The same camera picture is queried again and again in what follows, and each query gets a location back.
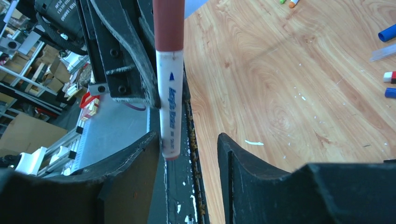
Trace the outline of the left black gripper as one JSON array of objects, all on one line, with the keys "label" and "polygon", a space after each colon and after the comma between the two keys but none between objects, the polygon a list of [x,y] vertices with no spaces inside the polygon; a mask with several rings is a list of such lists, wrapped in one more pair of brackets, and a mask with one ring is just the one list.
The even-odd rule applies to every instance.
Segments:
[{"label": "left black gripper", "polygon": [[143,102],[160,108],[158,84],[149,54],[154,36],[142,29],[135,0],[77,0],[90,58],[92,96],[109,94],[117,102]]}]

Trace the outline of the clear pen cap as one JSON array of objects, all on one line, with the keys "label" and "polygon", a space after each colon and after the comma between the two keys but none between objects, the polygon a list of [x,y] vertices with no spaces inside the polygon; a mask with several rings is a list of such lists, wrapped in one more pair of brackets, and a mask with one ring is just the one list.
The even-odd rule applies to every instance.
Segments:
[{"label": "clear pen cap", "polygon": [[378,49],[372,52],[370,62],[374,62],[388,56],[394,55],[396,53],[396,44],[389,45],[385,48]]}]

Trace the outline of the white marker maroon cap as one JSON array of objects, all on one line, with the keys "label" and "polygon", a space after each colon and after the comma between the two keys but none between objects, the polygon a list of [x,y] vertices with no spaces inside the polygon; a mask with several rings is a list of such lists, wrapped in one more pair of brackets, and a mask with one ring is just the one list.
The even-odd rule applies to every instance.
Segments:
[{"label": "white marker maroon cap", "polygon": [[181,147],[181,112],[184,77],[183,51],[156,52],[162,154],[176,159]]}]

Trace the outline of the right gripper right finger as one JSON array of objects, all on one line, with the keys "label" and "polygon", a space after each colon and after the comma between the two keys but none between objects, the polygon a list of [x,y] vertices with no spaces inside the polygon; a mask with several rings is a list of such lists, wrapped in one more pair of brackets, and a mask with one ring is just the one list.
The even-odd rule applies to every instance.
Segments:
[{"label": "right gripper right finger", "polygon": [[279,169],[227,134],[217,143],[227,224],[393,224],[396,165],[308,163]]}]

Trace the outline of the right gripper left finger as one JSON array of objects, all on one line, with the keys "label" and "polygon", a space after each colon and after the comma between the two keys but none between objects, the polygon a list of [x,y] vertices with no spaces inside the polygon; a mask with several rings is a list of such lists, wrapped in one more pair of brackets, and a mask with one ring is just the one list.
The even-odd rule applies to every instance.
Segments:
[{"label": "right gripper left finger", "polygon": [[3,224],[145,224],[160,142],[150,131],[132,145],[69,176],[0,171]]}]

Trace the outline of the purple blue marker cap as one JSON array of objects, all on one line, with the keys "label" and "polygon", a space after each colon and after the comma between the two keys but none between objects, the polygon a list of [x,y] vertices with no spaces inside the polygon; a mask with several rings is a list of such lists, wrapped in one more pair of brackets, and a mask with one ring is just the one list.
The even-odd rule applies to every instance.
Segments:
[{"label": "purple blue marker cap", "polygon": [[386,98],[396,99],[396,88],[391,88],[391,87],[386,88],[384,96]]}]

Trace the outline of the red marker cap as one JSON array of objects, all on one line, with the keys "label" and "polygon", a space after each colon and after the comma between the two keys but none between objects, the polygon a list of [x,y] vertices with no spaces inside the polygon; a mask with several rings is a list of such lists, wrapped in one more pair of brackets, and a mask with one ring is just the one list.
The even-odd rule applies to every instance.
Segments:
[{"label": "red marker cap", "polygon": [[383,74],[383,82],[396,84],[396,71],[389,71]]}]

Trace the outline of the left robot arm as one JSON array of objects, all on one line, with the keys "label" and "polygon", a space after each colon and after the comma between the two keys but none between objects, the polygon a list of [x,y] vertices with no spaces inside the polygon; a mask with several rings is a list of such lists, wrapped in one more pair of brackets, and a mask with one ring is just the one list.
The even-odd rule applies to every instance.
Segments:
[{"label": "left robot arm", "polygon": [[93,96],[160,108],[150,0],[21,0],[59,47],[89,56]]}]

